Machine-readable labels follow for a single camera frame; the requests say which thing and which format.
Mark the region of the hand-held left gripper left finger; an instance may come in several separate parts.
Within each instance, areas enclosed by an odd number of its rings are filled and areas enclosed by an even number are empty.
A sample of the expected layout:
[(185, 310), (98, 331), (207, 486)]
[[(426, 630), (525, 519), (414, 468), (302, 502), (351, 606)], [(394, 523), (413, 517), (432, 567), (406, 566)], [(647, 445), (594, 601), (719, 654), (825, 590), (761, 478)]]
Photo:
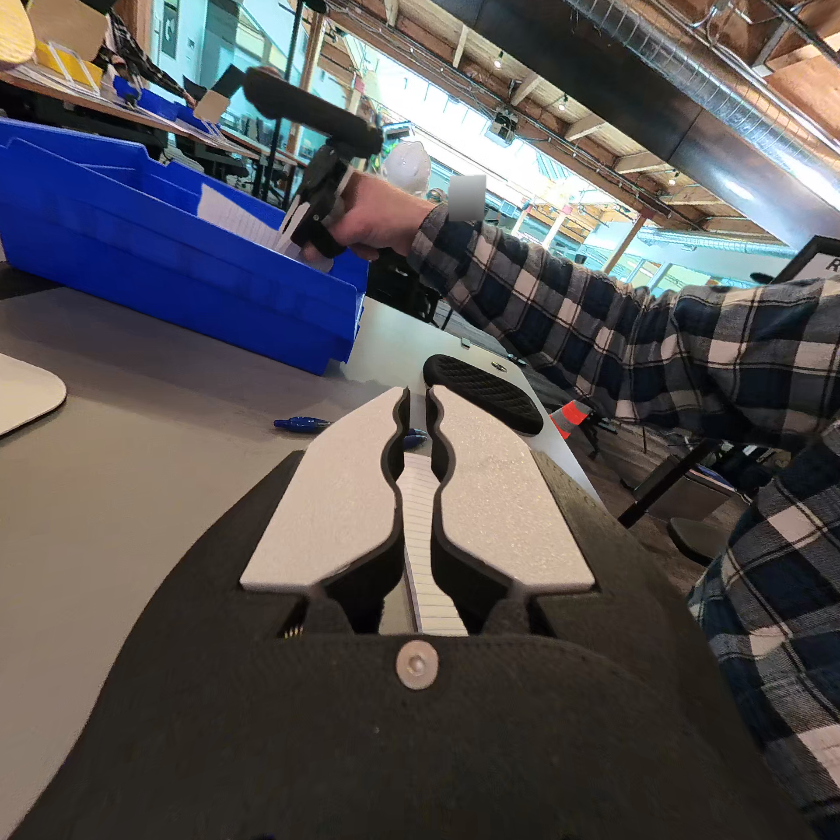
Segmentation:
[(403, 535), (403, 440), (411, 392), (393, 387), (332, 423), (301, 457), (239, 583), (313, 594)]

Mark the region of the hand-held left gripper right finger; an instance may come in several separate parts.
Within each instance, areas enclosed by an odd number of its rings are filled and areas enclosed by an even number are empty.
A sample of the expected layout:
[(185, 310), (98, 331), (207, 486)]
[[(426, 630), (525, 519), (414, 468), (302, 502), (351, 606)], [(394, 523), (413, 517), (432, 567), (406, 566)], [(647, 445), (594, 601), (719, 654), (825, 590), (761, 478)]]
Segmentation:
[(592, 590), (593, 572), (524, 439), (446, 386), (427, 397), (443, 547), (525, 595)]

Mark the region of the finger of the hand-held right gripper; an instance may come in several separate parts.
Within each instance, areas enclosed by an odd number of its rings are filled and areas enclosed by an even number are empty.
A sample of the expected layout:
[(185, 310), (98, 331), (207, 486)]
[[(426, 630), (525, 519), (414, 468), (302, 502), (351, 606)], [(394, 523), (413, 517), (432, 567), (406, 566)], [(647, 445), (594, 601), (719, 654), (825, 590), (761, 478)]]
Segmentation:
[(296, 200), (278, 230), (276, 252), (284, 256), (298, 256), (311, 242), (313, 216), (310, 201)]

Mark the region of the white lined notepad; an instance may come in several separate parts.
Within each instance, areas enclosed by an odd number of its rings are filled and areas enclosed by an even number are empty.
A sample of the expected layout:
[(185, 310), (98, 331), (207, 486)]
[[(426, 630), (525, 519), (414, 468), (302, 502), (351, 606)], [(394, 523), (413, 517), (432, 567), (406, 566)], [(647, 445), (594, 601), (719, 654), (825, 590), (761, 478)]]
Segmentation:
[(397, 485), (402, 494), (406, 588), (413, 622), (420, 634), (464, 637), (467, 630), (455, 604), (438, 587), (432, 572), (432, 525), (438, 484), (429, 457), (404, 454), (404, 468)]
[(279, 254), (288, 253), (289, 242), (278, 229), (261, 221), (256, 215), (206, 183), (201, 187), (196, 217)]

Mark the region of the blue pen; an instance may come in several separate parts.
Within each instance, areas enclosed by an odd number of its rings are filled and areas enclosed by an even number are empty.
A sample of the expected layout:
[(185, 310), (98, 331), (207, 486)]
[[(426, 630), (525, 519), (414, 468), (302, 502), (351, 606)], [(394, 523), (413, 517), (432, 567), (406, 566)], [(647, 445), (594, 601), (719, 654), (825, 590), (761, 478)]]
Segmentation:
[[(274, 421), (274, 427), (294, 434), (319, 434), (333, 425), (333, 421), (312, 416), (293, 416)], [(428, 433), (419, 428), (410, 427), (403, 438), (403, 449), (413, 451), (429, 441)]]

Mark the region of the blue plastic bin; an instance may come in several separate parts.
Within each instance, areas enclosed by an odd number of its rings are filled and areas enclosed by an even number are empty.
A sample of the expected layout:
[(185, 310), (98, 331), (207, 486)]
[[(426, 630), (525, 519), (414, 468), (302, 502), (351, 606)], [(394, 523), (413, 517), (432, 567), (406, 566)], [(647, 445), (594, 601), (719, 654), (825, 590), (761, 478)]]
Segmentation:
[(2, 119), (10, 266), (321, 375), (349, 360), (368, 264), (326, 272), (201, 218), (221, 196), (277, 231), (285, 214), (140, 143)]

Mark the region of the person's right forearm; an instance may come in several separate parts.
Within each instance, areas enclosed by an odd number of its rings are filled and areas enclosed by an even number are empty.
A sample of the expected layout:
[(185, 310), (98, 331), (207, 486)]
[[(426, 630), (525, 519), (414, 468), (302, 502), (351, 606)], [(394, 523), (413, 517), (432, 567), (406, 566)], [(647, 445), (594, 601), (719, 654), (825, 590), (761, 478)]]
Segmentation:
[(434, 206), (407, 257), (604, 417), (838, 462), (838, 280), (660, 296)]

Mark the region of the grey desk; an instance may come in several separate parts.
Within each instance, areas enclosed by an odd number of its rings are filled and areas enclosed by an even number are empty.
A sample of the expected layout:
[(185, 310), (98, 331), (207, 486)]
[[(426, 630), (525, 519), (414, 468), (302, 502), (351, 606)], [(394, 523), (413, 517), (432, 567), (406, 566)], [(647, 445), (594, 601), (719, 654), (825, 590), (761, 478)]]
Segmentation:
[(2, 264), (2, 353), (57, 375), (64, 404), (2, 439), (1, 832), (84, 727), (121, 645), (204, 532), (306, 442), (282, 417), (339, 419), (394, 386), (425, 421), (427, 357), (533, 395), (498, 341), (364, 304), (350, 361), (316, 375)]

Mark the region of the person's right hand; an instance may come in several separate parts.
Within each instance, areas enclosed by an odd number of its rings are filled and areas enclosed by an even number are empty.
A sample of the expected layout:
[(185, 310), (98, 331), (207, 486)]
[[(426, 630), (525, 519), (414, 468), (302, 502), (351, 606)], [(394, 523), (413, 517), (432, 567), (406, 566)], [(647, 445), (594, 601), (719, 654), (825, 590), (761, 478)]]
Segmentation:
[(373, 261), (390, 249), (408, 257), (417, 232), (434, 205), (388, 182), (352, 174), (343, 194), (343, 213), (327, 229), (335, 242)]

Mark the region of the white hard hat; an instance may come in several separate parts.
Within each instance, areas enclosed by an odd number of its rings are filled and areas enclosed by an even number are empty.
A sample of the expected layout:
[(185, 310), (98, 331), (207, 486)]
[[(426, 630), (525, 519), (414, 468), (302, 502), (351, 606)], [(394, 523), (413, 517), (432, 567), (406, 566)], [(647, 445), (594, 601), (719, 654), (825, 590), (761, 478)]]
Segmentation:
[(397, 142), (381, 165), (385, 181), (417, 197), (426, 196), (431, 171), (431, 159), (419, 140)]

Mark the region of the orange traffic cone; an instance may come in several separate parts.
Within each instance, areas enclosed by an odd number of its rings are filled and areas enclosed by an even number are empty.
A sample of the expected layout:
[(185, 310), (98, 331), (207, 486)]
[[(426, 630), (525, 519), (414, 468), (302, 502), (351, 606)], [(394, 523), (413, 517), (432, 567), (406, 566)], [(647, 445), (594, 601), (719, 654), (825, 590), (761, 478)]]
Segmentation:
[(587, 419), (591, 412), (592, 409), (588, 405), (578, 400), (571, 400), (551, 412), (549, 418), (562, 439), (567, 440), (571, 433)]

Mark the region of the black wrist rest pad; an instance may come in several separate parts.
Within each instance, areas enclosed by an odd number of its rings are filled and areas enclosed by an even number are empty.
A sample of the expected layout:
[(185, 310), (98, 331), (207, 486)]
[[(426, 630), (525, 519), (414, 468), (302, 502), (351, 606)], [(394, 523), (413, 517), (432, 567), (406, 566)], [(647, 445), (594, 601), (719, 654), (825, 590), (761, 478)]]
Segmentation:
[(437, 353), (423, 365), (427, 386), (441, 385), (509, 426), (513, 431), (537, 436), (543, 416), (520, 387), (455, 357)]

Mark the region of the black metal bar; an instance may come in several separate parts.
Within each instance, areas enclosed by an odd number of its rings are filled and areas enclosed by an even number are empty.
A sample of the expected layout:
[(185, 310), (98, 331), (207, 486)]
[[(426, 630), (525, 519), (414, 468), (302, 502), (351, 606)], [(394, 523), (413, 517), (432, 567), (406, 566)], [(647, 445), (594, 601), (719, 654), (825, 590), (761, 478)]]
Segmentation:
[(664, 473), (647, 491), (627, 508), (618, 518), (618, 523), (625, 529), (635, 525), (656, 501), (670, 490), (687, 472), (693, 469), (702, 459), (709, 456), (719, 447), (720, 441), (706, 438), (689, 453)]

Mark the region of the small blue storage bin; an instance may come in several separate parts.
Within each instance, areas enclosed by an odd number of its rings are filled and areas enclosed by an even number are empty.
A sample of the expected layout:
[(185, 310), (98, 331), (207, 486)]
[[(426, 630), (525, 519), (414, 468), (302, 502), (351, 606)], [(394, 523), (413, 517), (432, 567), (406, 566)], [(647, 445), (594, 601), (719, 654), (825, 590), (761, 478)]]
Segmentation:
[(147, 88), (135, 89), (119, 76), (112, 79), (112, 86), (118, 98), (132, 107), (171, 123), (181, 122), (193, 127), (198, 125), (193, 112), (186, 105), (165, 99)]

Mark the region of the background wooden table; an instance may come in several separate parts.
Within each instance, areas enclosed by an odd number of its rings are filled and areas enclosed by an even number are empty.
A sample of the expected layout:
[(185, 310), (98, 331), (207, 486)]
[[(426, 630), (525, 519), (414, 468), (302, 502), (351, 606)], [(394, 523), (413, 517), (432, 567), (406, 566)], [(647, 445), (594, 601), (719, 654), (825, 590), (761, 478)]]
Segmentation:
[(103, 99), (96, 96), (94, 91), (87, 94), (79, 86), (69, 87), (66, 83), (59, 82), (57, 79), (45, 76), (42, 73), (21, 73), (20, 71), (21, 68), (12, 71), (2, 70), (2, 82), (15, 89), (35, 93), (62, 104), (72, 104), (76, 107), (108, 114), (125, 122), (140, 124), (150, 129), (162, 130), (185, 137), (196, 143), (204, 144), (207, 148), (238, 154), (261, 164), (268, 163), (270, 150), (267, 147), (236, 132), (226, 129), (221, 129), (216, 134), (202, 132), (183, 121), (174, 122), (163, 119), (144, 109), (129, 108)]

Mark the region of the person's plaid shirt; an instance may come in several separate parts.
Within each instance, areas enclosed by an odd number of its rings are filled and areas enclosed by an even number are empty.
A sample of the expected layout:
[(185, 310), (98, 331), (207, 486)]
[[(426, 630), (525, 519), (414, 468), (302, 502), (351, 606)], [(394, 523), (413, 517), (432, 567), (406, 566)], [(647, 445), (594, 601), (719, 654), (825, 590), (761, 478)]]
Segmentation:
[(838, 839), (838, 419), (758, 492), (688, 604), (777, 785)]

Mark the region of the white stand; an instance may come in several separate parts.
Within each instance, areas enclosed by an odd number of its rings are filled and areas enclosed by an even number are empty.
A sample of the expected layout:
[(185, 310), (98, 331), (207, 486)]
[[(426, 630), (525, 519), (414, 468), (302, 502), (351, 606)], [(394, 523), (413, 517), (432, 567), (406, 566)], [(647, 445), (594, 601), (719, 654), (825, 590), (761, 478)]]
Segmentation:
[(1, 354), (1, 436), (54, 412), (67, 399), (67, 387), (36, 365)]

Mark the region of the black framed white sign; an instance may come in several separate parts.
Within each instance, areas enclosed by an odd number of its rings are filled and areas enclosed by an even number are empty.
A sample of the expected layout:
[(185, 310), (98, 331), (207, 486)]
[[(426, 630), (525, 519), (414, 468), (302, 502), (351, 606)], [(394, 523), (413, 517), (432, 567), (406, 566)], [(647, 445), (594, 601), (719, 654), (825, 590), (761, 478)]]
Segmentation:
[(772, 284), (832, 278), (839, 278), (839, 239), (815, 235), (773, 279)]

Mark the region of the silver ventilation duct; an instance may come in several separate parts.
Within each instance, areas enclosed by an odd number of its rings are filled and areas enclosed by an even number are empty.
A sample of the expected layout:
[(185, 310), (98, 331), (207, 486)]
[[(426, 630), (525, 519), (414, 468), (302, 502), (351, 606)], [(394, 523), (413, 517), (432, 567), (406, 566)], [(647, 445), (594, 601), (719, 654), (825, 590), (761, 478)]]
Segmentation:
[(838, 140), (672, 2), (569, 1), (602, 34), (687, 95), (833, 209)]

